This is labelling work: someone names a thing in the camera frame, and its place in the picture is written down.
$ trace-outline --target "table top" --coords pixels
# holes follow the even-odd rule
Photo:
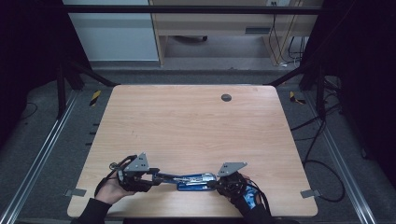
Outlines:
[[[231,95],[231,101],[221,99]],[[251,85],[121,85],[114,88],[67,213],[78,217],[111,162],[146,152],[150,167],[173,175],[216,174],[224,162],[266,194],[275,217],[312,217],[313,198],[276,89]],[[216,191],[161,184],[114,204],[110,217],[240,217]]]

